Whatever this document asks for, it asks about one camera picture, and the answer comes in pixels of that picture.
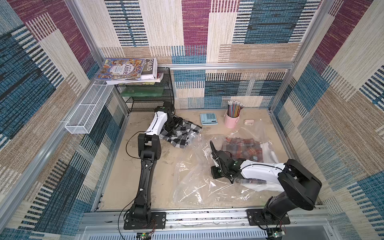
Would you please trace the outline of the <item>black white checked shirt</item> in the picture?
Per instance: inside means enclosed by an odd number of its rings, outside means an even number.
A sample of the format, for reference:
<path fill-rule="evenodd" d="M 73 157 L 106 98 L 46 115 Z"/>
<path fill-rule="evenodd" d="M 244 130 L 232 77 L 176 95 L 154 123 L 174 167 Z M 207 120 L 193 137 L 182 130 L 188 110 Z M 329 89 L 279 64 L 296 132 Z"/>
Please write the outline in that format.
<path fill-rule="evenodd" d="M 194 137 L 202 130 L 202 127 L 193 122 L 184 120 L 184 124 L 177 128 L 175 135 L 165 132 L 165 125 L 160 132 L 160 139 L 167 141 L 175 148 L 184 149 L 190 143 L 190 137 Z"/>

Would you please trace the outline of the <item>clear plastic vacuum bag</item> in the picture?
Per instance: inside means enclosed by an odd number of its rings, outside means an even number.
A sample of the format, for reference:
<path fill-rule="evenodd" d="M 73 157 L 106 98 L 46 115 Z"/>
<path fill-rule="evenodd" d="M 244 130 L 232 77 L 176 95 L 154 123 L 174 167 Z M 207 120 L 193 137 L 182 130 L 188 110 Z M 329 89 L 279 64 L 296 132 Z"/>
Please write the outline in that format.
<path fill-rule="evenodd" d="M 256 120 L 217 133 L 207 127 L 191 133 L 175 167 L 173 202 L 199 208 L 258 206 L 282 193 L 277 177 L 284 165 L 267 127 Z"/>

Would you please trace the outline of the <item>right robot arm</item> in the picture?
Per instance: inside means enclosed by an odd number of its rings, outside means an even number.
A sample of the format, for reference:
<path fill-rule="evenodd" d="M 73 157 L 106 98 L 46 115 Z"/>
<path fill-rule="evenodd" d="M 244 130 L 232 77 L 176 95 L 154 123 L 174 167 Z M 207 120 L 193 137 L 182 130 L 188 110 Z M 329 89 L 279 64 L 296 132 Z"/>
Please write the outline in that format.
<path fill-rule="evenodd" d="M 289 159 L 286 163 L 260 163 L 234 159 L 210 143 L 214 166 L 214 179 L 226 178 L 231 184 L 238 182 L 255 191 L 275 191 L 262 209 L 247 210 L 251 226 L 289 224 L 287 213 L 296 208 L 311 211 L 322 188 L 322 182 L 300 162 Z"/>

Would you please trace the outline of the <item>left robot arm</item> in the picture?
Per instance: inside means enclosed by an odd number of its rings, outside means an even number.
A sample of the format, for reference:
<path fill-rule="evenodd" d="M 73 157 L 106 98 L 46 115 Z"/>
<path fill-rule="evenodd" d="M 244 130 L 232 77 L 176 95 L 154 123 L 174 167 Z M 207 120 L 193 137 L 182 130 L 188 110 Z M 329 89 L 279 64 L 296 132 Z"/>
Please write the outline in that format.
<path fill-rule="evenodd" d="M 124 230 L 144 229 L 156 225 L 151 211 L 152 182 L 157 160 L 162 154 L 160 133 L 163 127 L 176 126 L 173 111 L 174 105 L 164 102 L 162 106 L 155 108 L 154 118 L 148 129 L 137 132 L 141 175 L 137 195 L 125 216 Z"/>

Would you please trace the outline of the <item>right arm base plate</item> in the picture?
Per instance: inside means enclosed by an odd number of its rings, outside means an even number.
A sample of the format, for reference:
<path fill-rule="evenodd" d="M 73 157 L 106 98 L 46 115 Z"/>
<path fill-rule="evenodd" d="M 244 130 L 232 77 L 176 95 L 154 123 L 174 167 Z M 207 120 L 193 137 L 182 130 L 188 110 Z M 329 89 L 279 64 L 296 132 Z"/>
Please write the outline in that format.
<path fill-rule="evenodd" d="M 266 214 L 262 209 L 247 209 L 247 219 L 250 226 L 275 226 L 289 225 L 291 223 L 289 216 L 285 214 L 281 218 L 274 217 L 271 214 Z"/>

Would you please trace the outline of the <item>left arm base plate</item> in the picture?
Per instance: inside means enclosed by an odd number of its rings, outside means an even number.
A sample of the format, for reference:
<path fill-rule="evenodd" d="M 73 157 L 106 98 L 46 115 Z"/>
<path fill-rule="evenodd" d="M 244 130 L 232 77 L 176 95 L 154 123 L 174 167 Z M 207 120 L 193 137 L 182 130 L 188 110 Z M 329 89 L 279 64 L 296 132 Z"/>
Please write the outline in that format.
<path fill-rule="evenodd" d="M 164 229 L 166 227 L 166 212 L 151 212 L 144 219 L 127 214 L 124 230 Z"/>

